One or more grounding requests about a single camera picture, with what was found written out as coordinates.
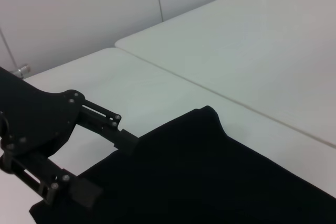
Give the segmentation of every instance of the robotic arm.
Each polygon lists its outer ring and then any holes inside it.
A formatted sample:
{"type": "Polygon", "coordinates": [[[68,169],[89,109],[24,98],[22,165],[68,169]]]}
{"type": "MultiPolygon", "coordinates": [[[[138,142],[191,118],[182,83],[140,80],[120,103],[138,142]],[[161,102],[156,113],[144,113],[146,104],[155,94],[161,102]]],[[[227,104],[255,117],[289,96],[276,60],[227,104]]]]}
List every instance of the robotic arm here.
{"type": "Polygon", "coordinates": [[[76,90],[47,93],[0,67],[0,168],[16,175],[52,205],[67,194],[90,208],[102,189],[48,159],[70,138],[76,124],[100,134],[131,155],[138,138],[118,130],[121,116],[85,99],[76,90]],[[34,175],[36,181],[27,172],[34,175]]]}

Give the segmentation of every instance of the screw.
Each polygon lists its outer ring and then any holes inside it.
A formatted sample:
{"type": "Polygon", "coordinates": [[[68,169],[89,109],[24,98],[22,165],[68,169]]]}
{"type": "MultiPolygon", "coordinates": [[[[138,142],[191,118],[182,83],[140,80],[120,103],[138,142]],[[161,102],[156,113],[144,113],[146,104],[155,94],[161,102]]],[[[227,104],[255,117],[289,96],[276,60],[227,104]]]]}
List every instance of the screw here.
{"type": "Polygon", "coordinates": [[[24,144],[24,143],[27,142],[27,138],[26,138],[26,137],[21,137],[21,138],[19,139],[19,142],[22,143],[22,144],[24,144]]]}
{"type": "Polygon", "coordinates": [[[57,189],[58,188],[58,184],[57,183],[52,183],[51,184],[51,188],[52,189],[57,189]]]}
{"type": "Polygon", "coordinates": [[[13,150],[15,148],[15,145],[14,144],[7,144],[7,149],[9,150],[13,150]]]}
{"type": "Polygon", "coordinates": [[[63,175],[62,180],[67,182],[67,181],[70,180],[70,176],[69,175],[63,175]]]}

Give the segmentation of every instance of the black fabric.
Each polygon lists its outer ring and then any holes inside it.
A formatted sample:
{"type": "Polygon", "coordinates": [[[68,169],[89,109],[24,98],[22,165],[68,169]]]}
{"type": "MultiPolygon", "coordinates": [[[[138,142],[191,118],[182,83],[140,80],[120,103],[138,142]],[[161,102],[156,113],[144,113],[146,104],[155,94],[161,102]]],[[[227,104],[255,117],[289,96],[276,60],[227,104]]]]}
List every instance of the black fabric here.
{"type": "Polygon", "coordinates": [[[333,197],[228,137],[208,106],[80,176],[104,188],[94,208],[40,202],[30,210],[38,224],[336,223],[333,197]]]}

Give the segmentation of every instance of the white table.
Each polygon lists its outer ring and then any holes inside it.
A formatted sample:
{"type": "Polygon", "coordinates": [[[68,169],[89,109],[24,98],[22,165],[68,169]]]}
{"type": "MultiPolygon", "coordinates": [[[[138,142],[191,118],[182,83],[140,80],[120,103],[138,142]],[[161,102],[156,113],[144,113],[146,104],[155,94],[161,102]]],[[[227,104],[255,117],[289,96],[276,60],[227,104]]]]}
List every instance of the white table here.
{"type": "MultiPolygon", "coordinates": [[[[47,92],[76,89],[89,101],[120,113],[119,128],[136,136],[210,105],[229,136],[336,197],[336,150],[120,49],[105,49],[27,82],[47,92]]],[[[78,175],[114,150],[109,141],[77,126],[51,159],[78,175]]],[[[0,172],[0,185],[0,223],[34,223],[28,211],[39,196],[14,175],[0,172]]]]}
{"type": "Polygon", "coordinates": [[[217,0],[116,43],[336,146],[335,0],[217,0]]]}

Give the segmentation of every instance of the black cloth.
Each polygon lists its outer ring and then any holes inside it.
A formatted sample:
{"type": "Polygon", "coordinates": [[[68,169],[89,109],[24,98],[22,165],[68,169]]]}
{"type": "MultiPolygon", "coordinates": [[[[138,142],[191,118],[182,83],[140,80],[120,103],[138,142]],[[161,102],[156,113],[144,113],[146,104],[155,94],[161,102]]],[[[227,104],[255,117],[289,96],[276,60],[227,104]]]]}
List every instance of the black cloth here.
{"type": "Polygon", "coordinates": [[[38,224],[336,223],[333,197],[227,136],[208,106],[80,177],[104,188],[94,208],[40,202],[30,210],[38,224]]]}

